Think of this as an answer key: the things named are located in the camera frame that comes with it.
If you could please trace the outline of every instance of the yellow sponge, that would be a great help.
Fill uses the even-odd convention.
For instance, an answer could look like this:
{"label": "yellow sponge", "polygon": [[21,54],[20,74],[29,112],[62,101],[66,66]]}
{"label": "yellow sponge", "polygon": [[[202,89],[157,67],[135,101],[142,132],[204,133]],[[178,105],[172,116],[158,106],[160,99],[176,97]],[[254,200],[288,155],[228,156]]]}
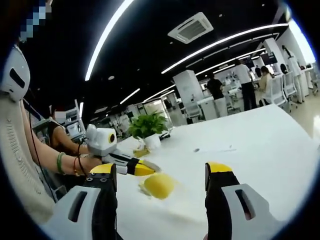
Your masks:
{"label": "yellow sponge", "polygon": [[157,199],[166,199],[175,188],[175,181],[164,173],[155,173],[144,181],[145,189]]}

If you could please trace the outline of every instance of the green bracelet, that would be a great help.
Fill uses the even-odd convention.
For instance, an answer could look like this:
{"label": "green bracelet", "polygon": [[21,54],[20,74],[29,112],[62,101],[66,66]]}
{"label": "green bracelet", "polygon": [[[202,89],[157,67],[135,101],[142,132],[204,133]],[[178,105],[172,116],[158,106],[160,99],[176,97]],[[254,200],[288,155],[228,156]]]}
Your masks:
{"label": "green bracelet", "polygon": [[65,155],[65,153],[62,151],[59,153],[58,157],[56,158],[56,166],[58,168],[58,172],[61,173],[61,174],[65,174],[64,171],[62,171],[62,168],[61,168],[61,159],[62,159],[62,156]]}

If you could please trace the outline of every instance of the hand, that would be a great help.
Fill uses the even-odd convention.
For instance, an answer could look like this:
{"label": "hand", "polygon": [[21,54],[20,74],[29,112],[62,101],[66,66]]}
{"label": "hand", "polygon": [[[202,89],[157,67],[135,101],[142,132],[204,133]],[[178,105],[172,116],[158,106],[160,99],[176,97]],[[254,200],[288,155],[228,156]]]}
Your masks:
{"label": "hand", "polygon": [[[92,155],[88,155],[86,157],[81,157],[80,161],[81,161],[81,165],[82,165],[86,175],[89,174],[89,172],[94,167],[102,164],[101,158],[97,158]],[[78,160],[76,160],[76,162],[78,164],[77,169],[79,170],[80,173],[82,173],[82,170],[81,170],[81,167],[79,166]]]}

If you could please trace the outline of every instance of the green plant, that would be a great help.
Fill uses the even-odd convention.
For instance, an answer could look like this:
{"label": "green plant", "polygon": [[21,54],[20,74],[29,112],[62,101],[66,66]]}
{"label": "green plant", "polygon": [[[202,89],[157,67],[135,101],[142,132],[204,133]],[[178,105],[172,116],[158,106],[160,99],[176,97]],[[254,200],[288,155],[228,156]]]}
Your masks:
{"label": "green plant", "polygon": [[165,123],[166,118],[161,116],[159,112],[153,112],[150,115],[140,115],[133,120],[129,127],[129,133],[135,139],[138,137],[145,139],[153,134],[161,134],[163,130],[167,130]]}

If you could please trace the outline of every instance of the bracelet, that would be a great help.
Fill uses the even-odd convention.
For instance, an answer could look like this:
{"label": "bracelet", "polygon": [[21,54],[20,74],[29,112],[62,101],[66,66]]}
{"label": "bracelet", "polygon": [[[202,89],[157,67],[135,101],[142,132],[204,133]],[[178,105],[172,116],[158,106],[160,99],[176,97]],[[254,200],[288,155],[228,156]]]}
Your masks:
{"label": "bracelet", "polygon": [[61,159],[62,159],[62,156],[65,155],[65,153],[62,151],[59,153],[58,157],[56,158],[56,166],[58,168],[58,172],[60,174],[65,174],[64,171],[62,171],[62,168],[61,168]]}
{"label": "bracelet", "polygon": [[73,161],[73,171],[74,171],[74,175],[76,175],[77,177],[80,176],[80,174],[78,173],[77,169],[76,169],[76,160],[77,160],[78,157],[76,157]]}

